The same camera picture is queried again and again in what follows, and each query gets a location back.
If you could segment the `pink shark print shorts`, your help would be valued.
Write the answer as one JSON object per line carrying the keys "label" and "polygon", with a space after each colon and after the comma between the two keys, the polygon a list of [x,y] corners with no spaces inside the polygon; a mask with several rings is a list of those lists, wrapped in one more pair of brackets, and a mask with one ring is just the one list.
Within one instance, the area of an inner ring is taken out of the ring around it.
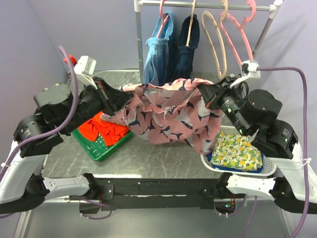
{"label": "pink shark print shorts", "polygon": [[163,86],[126,84],[121,89],[132,92],[133,98],[115,116],[102,114],[101,120],[126,125],[151,144],[180,141],[199,154],[209,154],[222,111],[207,109],[198,87],[212,84],[200,78],[180,78]]}

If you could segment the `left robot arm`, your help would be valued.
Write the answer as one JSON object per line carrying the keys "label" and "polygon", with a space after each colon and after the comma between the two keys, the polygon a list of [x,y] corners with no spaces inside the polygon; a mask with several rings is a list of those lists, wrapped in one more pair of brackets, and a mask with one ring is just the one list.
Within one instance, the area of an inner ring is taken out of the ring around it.
{"label": "left robot arm", "polygon": [[44,201],[81,196],[93,199],[100,186],[91,173],[74,178],[45,178],[40,164],[52,149],[83,123],[100,112],[113,116],[133,98],[133,93],[112,88],[103,79],[81,92],[65,84],[47,87],[34,97],[37,110],[18,124],[11,153],[0,172],[0,214],[32,210]]}

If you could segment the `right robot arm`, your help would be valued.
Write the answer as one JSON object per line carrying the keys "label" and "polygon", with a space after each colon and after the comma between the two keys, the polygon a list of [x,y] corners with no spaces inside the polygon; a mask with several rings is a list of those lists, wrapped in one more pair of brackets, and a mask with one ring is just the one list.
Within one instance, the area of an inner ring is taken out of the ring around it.
{"label": "right robot arm", "polygon": [[216,198],[249,194],[272,200],[291,213],[316,214],[317,178],[314,173],[309,174],[309,203],[305,205],[304,170],[309,165],[303,161],[293,127],[277,119],[282,103],[263,89],[253,90],[241,98],[230,83],[225,78],[217,84],[198,86],[206,108],[221,109],[241,136],[253,137],[251,145],[275,163],[283,177],[260,179],[225,172],[210,193]]}

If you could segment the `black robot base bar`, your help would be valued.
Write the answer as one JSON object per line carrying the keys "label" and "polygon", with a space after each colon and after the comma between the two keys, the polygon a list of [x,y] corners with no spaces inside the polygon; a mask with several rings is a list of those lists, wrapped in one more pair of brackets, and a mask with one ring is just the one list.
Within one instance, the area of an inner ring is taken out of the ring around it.
{"label": "black robot base bar", "polygon": [[234,195],[221,179],[214,178],[95,178],[83,195],[99,200],[105,210],[143,208],[213,209],[214,200],[243,198]]}

